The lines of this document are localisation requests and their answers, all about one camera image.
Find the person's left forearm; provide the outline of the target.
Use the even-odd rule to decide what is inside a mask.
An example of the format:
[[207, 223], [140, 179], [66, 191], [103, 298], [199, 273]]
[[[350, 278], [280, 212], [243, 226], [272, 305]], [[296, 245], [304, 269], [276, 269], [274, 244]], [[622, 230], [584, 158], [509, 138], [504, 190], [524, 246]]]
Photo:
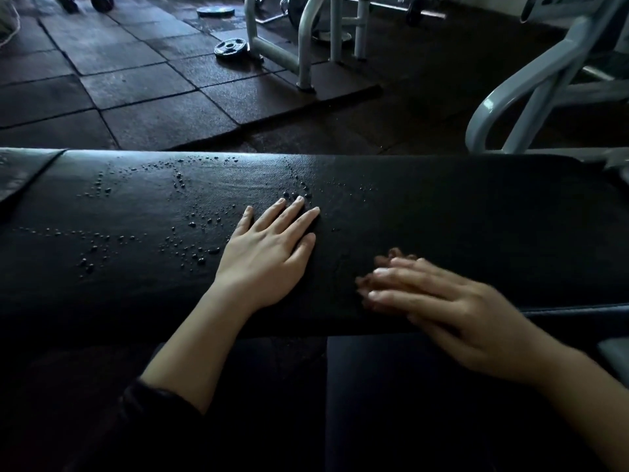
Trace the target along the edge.
[[149, 362], [141, 382], [206, 413], [240, 330], [264, 304], [255, 288], [213, 283]]

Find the person's left hand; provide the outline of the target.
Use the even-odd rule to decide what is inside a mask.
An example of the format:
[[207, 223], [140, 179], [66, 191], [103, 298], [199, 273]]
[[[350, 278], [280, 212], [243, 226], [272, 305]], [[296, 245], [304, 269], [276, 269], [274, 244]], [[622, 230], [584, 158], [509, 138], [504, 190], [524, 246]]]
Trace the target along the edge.
[[310, 233], [309, 229], [318, 220], [321, 210], [318, 206], [305, 209], [304, 198], [303, 208], [295, 221], [285, 232], [274, 235], [271, 222], [291, 204], [280, 198], [260, 216], [256, 217], [254, 212], [248, 232], [237, 238], [231, 236], [226, 244], [213, 283], [259, 290], [265, 300], [260, 309], [278, 303], [294, 289], [303, 275], [294, 275], [287, 267], [287, 259], [299, 241]]

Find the person's right forearm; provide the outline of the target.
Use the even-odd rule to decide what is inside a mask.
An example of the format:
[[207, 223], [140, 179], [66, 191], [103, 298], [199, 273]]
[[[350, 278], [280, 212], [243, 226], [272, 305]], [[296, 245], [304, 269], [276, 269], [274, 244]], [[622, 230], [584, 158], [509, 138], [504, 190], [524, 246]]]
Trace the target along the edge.
[[553, 352], [540, 393], [612, 472], [629, 472], [629, 389], [585, 353]]

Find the steel barbell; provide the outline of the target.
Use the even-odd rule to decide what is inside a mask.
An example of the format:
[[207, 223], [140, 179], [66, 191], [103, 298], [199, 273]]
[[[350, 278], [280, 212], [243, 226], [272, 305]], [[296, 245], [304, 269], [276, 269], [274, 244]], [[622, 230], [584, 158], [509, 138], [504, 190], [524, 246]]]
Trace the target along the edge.
[[447, 15], [436, 10], [440, 0], [344, 0], [357, 4], [357, 19], [367, 22], [374, 8], [405, 14], [406, 24], [417, 26], [424, 19], [446, 19]]

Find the black bench pad section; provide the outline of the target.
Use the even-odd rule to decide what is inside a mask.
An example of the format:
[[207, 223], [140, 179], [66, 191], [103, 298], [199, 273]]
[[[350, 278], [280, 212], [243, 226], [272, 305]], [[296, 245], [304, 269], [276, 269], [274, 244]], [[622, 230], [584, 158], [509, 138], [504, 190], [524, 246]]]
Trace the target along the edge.
[[0, 205], [24, 191], [66, 149], [0, 147]]

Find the person's black sleeve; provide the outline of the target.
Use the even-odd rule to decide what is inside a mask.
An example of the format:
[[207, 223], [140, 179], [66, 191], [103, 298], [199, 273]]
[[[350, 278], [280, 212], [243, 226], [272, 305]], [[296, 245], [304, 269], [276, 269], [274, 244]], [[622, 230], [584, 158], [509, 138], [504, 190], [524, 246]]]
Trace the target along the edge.
[[192, 404], [135, 379], [113, 425], [64, 472], [208, 472], [204, 420]]

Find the black padded bench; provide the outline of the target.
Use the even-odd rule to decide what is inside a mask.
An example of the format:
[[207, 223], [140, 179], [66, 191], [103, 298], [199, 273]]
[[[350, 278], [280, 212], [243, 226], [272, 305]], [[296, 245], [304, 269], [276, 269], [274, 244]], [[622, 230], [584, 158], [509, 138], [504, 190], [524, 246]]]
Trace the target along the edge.
[[[372, 174], [380, 193], [343, 220], [340, 233], [324, 233], [330, 223], [321, 210], [303, 280], [254, 314], [243, 335], [408, 329], [366, 313], [355, 293], [355, 278], [396, 246], [493, 285], [532, 317], [629, 316], [629, 198], [602, 173], [548, 155], [355, 158], [366, 161], [369, 171], [359, 171]], [[164, 341], [216, 268], [177, 282], [92, 276], [36, 283], [22, 274], [9, 279], [0, 267], [0, 342]]]

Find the black weight plate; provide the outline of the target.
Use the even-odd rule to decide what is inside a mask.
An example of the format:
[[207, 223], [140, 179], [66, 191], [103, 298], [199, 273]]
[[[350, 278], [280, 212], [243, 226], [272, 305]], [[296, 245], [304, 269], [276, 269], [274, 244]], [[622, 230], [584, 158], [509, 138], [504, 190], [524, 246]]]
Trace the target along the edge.
[[263, 57], [253, 53], [249, 42], [243, 38], [222, 40], [214, 47], [213, 53], [218, 60], [230, 63], [240, 61], [263, 62]]

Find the white curved gym machine frame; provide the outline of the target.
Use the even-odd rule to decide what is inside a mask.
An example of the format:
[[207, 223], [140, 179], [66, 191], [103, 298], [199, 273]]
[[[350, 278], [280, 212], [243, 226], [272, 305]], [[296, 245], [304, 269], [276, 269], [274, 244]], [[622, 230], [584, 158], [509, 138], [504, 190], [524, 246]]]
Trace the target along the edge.
[[[470, 153], [560, 155], [582, 162], [629, 161], [629, 147], [530, 150], [555, 108], [629, 103], [629, 0], [527, 0], [522, 23], [572, 19], [564, 38], [506, 79], [476, 109], [466, 130]], [[494, 123], [530, 94], [499, 150], [488, 150]]]

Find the scatter of water droplets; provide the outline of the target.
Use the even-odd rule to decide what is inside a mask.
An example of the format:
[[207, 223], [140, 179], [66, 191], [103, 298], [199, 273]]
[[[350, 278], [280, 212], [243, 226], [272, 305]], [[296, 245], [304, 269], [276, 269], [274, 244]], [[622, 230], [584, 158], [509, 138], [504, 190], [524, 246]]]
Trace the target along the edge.
[[340, 233], [380, 193], [355, 157], [68, 150], [0, 214], [0, 267], [36, 283], [177, 282], [215, 269], [252, 206], [302, 196]]

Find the person's right hand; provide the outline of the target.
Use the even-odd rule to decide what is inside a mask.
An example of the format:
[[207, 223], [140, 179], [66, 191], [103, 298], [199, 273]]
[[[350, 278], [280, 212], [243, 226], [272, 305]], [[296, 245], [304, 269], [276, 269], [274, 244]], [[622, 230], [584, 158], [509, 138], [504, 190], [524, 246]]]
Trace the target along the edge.
[[459, 364], [478, 373], [537, 387], [561, 346], [498, 290], [425, 263], [393, 259], [377, 268], [381, 282], [413, 285], [426, 294], [370, 291], [372, 311], [404, 316]]

